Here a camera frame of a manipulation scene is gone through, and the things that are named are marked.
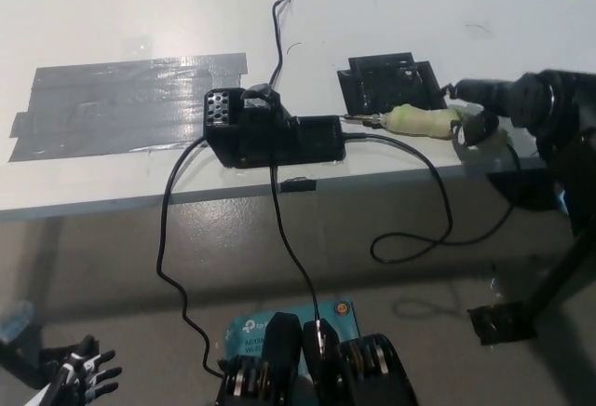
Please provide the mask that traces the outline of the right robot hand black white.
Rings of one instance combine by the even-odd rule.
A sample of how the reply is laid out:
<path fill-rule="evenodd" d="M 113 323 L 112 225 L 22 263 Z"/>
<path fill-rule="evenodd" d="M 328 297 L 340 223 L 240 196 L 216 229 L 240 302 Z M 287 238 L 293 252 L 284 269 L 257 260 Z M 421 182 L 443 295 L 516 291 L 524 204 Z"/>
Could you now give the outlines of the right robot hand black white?
<path fill-rule="evenodd" d="M 487 140 L 507 117 L 517 128 L 538 128 L 551 115 L 561 83 L 558 73 L 526 73 L 515 81 L 462 79 L 441 89 L 451 100 L 479 105 L 475 115 L 454 121 L 451 129 L 459 144 L 475 146 Z"/>

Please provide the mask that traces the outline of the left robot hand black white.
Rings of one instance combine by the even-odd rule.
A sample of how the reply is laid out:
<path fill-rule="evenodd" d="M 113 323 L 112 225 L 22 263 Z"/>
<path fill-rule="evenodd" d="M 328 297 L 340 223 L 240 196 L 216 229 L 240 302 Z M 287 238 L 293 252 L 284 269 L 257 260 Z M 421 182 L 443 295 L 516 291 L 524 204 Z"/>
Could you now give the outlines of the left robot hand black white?
<path fill-rule="evenodd" d="M 64 380 L 58 404 L 89 405 L 99 397 L 115 392 L 119 387 L 116 378 L 122 368 L 109 367 L 114 358 L 114 350 L 102 352 L 94 336 L 85 336 L 61 366 Z"/>

